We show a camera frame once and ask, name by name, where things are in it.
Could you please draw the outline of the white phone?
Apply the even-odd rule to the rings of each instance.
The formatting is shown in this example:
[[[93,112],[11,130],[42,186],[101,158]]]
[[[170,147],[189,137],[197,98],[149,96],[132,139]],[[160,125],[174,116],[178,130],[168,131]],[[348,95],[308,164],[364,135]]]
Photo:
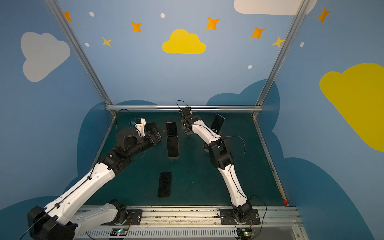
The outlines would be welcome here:
[[[217,130],[215,130],[215,129],[211,129],[215,134],[218,134],[218,131]],[[206,143],[206,142],[204,142],[204,144],[203,144],[203,149],[204,149],[204,151],[206,152],[206,153],[208,153],[209,152],[209,145]]]

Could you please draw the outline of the dark phone grey stand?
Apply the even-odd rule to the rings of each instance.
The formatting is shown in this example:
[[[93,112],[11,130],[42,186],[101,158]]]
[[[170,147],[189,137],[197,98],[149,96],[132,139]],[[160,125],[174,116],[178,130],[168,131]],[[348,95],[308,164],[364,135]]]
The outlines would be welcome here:
[[[169,198],[172,189],[172,173],[162,172],[159,177],[158,198]]]

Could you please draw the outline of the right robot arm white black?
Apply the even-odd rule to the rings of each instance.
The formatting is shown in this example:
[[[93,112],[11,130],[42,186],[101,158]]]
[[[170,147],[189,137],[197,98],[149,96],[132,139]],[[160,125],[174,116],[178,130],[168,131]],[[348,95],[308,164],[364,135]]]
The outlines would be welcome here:
[[[253,207],[237,178],[229,139],[207,127],[199,116],[193,115],[191,107],[184,107],[179,113],[185,134],[195,133],[208,145],[210,161],[222,175],[229,191],[235,220],[239,224],[245,223]]]

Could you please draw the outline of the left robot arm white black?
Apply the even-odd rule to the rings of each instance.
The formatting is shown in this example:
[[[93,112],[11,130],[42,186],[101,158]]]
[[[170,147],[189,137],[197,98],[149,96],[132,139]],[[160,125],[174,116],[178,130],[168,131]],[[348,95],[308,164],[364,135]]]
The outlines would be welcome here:
[[[137,119],[134,127],[117,133],[115,147],[100,157],[82,179],[45,207],[35,206],[28,212],[27,233],[34,240],[73,240],[83,232],[114,221],[118,213],[126,209],[117,201],[84,217],[76,216],[76,213],[102,186],[131,164],[134,156],[162,140],[156,123]]]

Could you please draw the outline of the purple phone back middle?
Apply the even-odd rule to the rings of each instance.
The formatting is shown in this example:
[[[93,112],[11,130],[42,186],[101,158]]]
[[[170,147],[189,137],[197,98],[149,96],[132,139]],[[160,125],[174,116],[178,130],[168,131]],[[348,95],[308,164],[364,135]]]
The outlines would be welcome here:
[[[167,122],[167,135],[168,136],[177,136],[178,135],[178,127],[176,122]]]

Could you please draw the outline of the blue phone front middle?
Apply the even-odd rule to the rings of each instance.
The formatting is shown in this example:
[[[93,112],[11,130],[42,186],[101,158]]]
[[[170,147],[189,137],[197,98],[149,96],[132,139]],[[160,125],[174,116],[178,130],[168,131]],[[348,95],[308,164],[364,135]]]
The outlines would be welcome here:
[[[180,156],[178,136],[167,136],[167,153],[170,159],[177,159]]]

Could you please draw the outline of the black phone wooden stand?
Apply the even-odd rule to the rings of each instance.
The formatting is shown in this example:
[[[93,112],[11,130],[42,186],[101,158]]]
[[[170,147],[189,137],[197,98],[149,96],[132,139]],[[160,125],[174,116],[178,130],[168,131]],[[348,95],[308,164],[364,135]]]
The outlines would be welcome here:
[[[225,118],[223,116],[221,116],[220,114],[216,114],[215,118],[211,124],[210,129],[214,133],[221,135],[221,129],[222,129],[224,122],[225,122]]]

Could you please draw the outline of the green circuit board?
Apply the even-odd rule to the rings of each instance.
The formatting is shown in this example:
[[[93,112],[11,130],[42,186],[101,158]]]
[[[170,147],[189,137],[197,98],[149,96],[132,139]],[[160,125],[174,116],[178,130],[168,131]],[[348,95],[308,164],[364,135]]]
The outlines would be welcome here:
[[[125,237],[128,234],[128,229],[112,229],[110,237]]]
[[[254,235],[249,228],[237,228],[237,238],[249,239]]]

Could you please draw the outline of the right green circuit board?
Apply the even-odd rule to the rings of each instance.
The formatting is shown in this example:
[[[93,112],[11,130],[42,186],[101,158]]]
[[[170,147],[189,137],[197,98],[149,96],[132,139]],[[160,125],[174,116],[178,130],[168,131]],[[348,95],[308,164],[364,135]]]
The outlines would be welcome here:
[[[237,238],[249,239],[254,235],[249,228],[237,228]]]

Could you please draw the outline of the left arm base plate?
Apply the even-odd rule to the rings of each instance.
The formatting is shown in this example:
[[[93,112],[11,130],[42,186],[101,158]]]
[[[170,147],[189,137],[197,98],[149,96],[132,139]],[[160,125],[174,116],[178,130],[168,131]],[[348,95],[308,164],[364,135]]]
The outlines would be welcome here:
[[[138,226],[141,223],[142,210],[119,210],[115,219],[108,223],[115,226]]]

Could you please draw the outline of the left aluminium frame post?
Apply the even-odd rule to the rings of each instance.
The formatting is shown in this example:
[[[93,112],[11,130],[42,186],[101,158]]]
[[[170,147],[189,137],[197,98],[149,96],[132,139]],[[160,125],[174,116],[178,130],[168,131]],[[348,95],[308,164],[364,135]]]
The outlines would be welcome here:
[[[94,86],[96,87],[98,93],[100,94],[101,98],[103,99],[106,106],[112,105],[112,101],[110,97],[107,94],[106,89],[104,88],[100,78],[98,77],[95,69],[93,68],[90,60],[86,56],[86,53],[78,40],[75,32],[73,31],[69,21],[66,19],[64,12],[61,9],[60,4],[58,1],[53,0],[45,0],[45,3],[47,4],[48,8],[50,9],[51,13],[55,17],[56,21],[58,22],[59,26],[61,27],[63,33],[67,37],[68,41],[70,42],[71,46],[73,47],[76,55],[78,56],[81,64],[83,65],[84,69],[86,70],[87,74],[89,75],[91,81],[93,82]]]

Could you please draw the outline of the aluminium frame post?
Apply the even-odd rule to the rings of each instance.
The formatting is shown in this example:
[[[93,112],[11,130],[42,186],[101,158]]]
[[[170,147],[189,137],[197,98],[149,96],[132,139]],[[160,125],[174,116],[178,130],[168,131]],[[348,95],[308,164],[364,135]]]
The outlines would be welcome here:
[[[268,95],[268,93],[269,93],[278,73],[279,73],[281,66],[283,65],[283,62],[284,62],[284,60],[285,60],[285,58],[289,52],[289,49],[290,49],[297,33],[299,32],[299,29],[300,29],[306,15],[307,15],[306,12],[307,12],[307,9],[309,9],[309,5],[311,2],[312,1],[310,1],[310,0],[304,0],[299,5],[298,11],[297,11],[297,13],[293,19],[292,24],[290,25],[290,28],[287,32],[285,41],[283,42],[283,46],[280,47],[279,53],[277,55],[277,58],[275,60],[274,65],[272,67],[272,70],[271,70],[271,72],[267,78],[267,81],[264,84],[262,91],[261,91],[261,93],[258,97],[258,100],[256,102],[256,107],[258,107],[259,109],[252,112],[252,117],[254,120],[256,120],[258,113],[263,110],[263,104],[264,104],[264,102],[267,98],[267,95]]]
[[[70,42],[71,46],[73,47],[76,55],[78,56],[81,64],[83,65],[84,69],[86,70],[87,74],[89,75],[91,81],[93,82],[94,86],[96,87],[98,93],[100,94],[101,98],[103,99],[106,106],[112,105],[112,101],[110,97],[107,94],[106,89],[104,88],[100,78],[98,77],[95,69],[93,68],[90,60],[86,56],[86,53],[78,40],[75,32],[73,31],[69,21],[66,19],[64,12],[61,9],[60,4],[58,1],[53,0],[45,0],[45,3],[47,4],[48,8],[50,9],[51,13],[55,17],[56,21],[58,22],[59,26],[61,27],[63,33],[67,37],[68,41]]]

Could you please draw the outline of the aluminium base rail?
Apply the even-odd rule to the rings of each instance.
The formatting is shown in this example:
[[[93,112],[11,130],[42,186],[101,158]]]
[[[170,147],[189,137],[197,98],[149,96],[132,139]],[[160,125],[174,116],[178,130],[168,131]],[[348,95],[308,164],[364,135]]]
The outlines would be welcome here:
[[[80,208],[76,216],[84,217],[99,206]],[[75,240],[307,240],[308,234],[296,208],[256,207],[260,225],[222,225],[218,209],[224,206],[129,206],[142,210],[138,226],[115,226],[108,223],[78,235]],[[254,235],[249,239],[237,238],[237,228],[249,228]],[[112,229],[128,229],[125,237],[110,237]]]

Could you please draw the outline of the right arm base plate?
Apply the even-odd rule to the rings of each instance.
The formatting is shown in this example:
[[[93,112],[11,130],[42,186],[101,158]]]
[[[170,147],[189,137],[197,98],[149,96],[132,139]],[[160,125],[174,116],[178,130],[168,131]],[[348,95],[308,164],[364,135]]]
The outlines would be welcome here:
[[[261,219],[258,210],[252,210],[250,215],[237,222],[233,209],[218,209],[217,215],[221,220],[222,225],[260,225]]]

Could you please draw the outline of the right aluminium frame post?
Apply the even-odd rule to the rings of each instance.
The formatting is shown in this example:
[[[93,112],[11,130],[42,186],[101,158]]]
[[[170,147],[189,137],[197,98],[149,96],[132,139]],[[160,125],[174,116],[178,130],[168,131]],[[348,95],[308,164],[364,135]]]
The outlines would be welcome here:
[[[287,32],[285,41],[283,42],[283,46],[280,47],[279,53],[277,55],[277,58],[275,60],[274,65],[272,67],[272,70],[271,70],[271,72],[267,78],[267,81],[264,84],[262,91],[261,91],[261,93],[258,97],[258,100],[256,102],[256,107],[258,107],[259,109],[252,112],[252,117],[254,120],[256,120],[258,113],[263,110],[263,104],[264,104],[264,102],[267,98],[267,95],[268,95],[268,93],[269,93],[278,73],[279,73],[281,66],[283,65],[283,62],[284,62],[284,60],[285,60],[285,58],[289,52],[289,49],[290,49],[297,33],[299,32],[299,29],[300,29],[306,15],[307,15],[306,12],[307,12],[307,9],[309,9],[309,5],[311,2],[312,1],[310,1],[310,0],[304,0],[299,5],[298,11],[297,11],[297,13],[293,19],[292,24],[290,25],[290,28]]]

